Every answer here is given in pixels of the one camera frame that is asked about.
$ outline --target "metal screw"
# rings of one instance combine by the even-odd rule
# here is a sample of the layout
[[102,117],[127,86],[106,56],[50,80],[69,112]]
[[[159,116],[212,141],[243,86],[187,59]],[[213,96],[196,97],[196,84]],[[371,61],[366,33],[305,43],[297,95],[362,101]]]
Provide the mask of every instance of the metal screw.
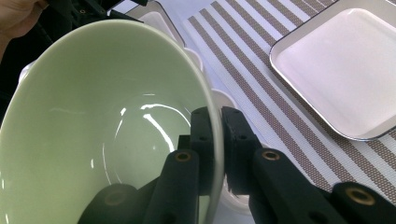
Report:
[[277,154],[274,151],[264,151],[262,153],[262,157],[265,158],[268,161],[277,161],[280,159],[279,154]]
[[177,161],[189,161],[191,159],[191,154],[188,152],[179,152],[176,154]]
[[369,206],[375,204],[375,198],[373,197],[373,195],[371,195],[364,189],[348,188],[346,189],[346,195],[355,203]]

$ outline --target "bowl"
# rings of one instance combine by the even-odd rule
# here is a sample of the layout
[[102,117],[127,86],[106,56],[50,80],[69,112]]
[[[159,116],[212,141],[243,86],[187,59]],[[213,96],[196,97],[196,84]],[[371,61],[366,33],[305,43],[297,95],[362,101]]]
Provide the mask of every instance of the bowl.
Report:
[[99,21],[64,36],[28,70],[2,124],[0,223],[77,223],[106,186],[145,186],[202,106],[215,142],[213,188],[199,211],[209,223],[222,183],[222,130],[193,61],[135,21]]

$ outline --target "square tray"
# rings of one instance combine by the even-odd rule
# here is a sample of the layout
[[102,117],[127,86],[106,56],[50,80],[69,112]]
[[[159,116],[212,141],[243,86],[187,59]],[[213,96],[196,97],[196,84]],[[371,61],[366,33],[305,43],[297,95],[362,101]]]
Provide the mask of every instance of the square tray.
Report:
[[373,140],[396,126],[396,6],[340,0],[277,41],[275,70],[338,133]]

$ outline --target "striped table mat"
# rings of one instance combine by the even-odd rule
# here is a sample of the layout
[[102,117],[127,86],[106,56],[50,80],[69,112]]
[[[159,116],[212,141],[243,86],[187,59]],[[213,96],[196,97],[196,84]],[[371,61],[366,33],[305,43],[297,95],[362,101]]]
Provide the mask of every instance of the striped table mat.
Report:
[[270,147],[316,186],[362,183],[396,203],[396,132],[347,140],[284,83],[269,62],[275,42],[333,0],[219,0],[183,25],[216,76]]

